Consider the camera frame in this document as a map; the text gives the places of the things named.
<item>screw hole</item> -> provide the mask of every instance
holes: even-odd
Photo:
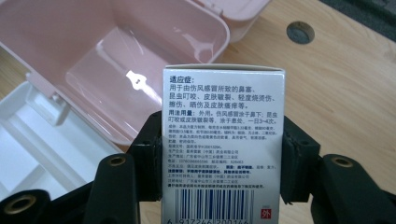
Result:
[[[289,24],[286,33],[291,41],[301,45],[309,44],[315,38],[314,29],[303,21],[294,21]]]
[[[4,208],[4,212],[8,215],[15,215],[30,208],[33,204],[35,204],[34,195],[22,195],[21,197],[8,203]]]
[[[125,163],[125,158],[123,157],[113,157],[108,161],[108,164],[111,166],[119,166]]]
[[[346,159],[346,158],[341,158],[341,157],[333,157],[332,158],[332,162],[334,162],[335,164],[342,166],[342,167],[346,167],[346,168],[350,168],[353,166],[353,163]]]

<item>wooden table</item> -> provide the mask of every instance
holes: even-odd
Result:
[[[315,31],[307,45],[287,26]],[[315,0],[274,0],[225,63],[287,70],[286,115],[322,145],[360,162],[380,188],[396,193],[396,44]],[[0,98],[24,81],[26,69],[0,51]],[[308,203],[284,205],[279,223],[312,223]],[[142,204],[143,223],[160,223],[160,203]]]

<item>pink plastic container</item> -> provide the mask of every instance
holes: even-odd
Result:
[[[161,110],[163,68],[213,63],[230,42],[229,26],[233,40],[241,38],[268,3],[233,0],[238,7],[221,9],[219,2],[5,0],[0,45],[46,96],[65,100],[112,142],[130,145]],[[239,14],[230,16],[233,10]]]

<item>plastic storage box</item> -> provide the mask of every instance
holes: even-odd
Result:
[[[268,0],[0,1],[0,45],[30,70],[27,80],[33,84],[31,89],[36,90],[27,91],[29,84],[24,84],[2,103],[0,172],[4,174],[0,173],[0,198],[1,194],[17,189],[57,189],[58,185],[52,182],[32,184],[31,180],[46,172],[58,182],[63,178],[57,175],[69,177],[65,175],[67,169],[52,172],[61,165],[40,166],[39,163],[48,159],[41,161],[37,155],[66,156],[69,159],[53,161],[67,163],[66,160],[73,161],[78,154],[86,153],[84,156],[89,158],[87,155],[92,154],[92,159],[77,163],[97,165],[100,158],[117,152],[112,144],[102,143],[130,145],[149,114],[161,110],[163,68],[175,63],[216,62],[230,42],[230,29],[231,40],[240,39],[267,3]],[[39,97],[42,105],[31,104],[30,93]],[[69,120],[78,116],[82,119]],[[75,149],[50,150],[61,145],[56,144],[58,138],[51,135],[53,131],[22,128],[13,132],[20,124],[25,127],[30,125],[28,122],[39,120],[47,122],[45,126],[64,130],[57,134],[72,134],[74,131],[67,131],[71,127],[64,127],[69,122],[83,124],[83,132],[100,134],[93,136],[78,131],[77,136],[65,140],[75,145]],[[91,140],[80,140],[81,135]],[[55,143],[47,143],[46,138]],[[42,147],[48,151],[33,155]],[[27,168],[20,177],[8,175],[11,169],[20,167],[17,163],[3,162],[10,157]],[[84,172],[81,169],[70,172],[79,175]],[[88,173],[86,178],[65,180],[73,184],[63,188],[69,191],[91,181],[94,171]],[[4,181],[5,177],[10,179],[9,183]]]

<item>white plastic lid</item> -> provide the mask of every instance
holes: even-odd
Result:
[[[27,82],[0,102],[0,201],[26,189],[58,198],[93,181],[99,161],[120,153],[73,111],[50,124],[58,103]]]

